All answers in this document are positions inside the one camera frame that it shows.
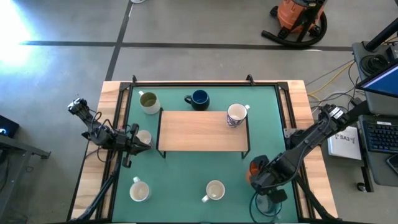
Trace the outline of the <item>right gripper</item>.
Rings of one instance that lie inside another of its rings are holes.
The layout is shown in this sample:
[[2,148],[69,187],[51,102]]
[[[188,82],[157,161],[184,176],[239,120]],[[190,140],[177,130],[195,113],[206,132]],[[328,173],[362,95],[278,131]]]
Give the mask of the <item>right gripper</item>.
[[259,179],[251,179],[251,186],[259,195],[267,194],[270,189],[290,182],[295,174],[295,164],[285,154],[279,154],[269,162],[266,155],[257,156],[253,164],[260,169]]

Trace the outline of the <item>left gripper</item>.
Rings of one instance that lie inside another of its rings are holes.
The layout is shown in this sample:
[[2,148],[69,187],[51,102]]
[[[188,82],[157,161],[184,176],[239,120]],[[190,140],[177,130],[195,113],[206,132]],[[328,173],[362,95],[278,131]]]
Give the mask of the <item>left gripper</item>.
[[142,142],[136,142],[139,125],[133,123],[131,125],[131,138],[127,135],[125,129],[119,129],[110,132],[110,137],[107,141],[107,150],[110,151],[123,151],[126,156],[123,158],[123,166],[126,168],[131,167],[130,156],[136,156],[141,152],[152,149],[151,145]]

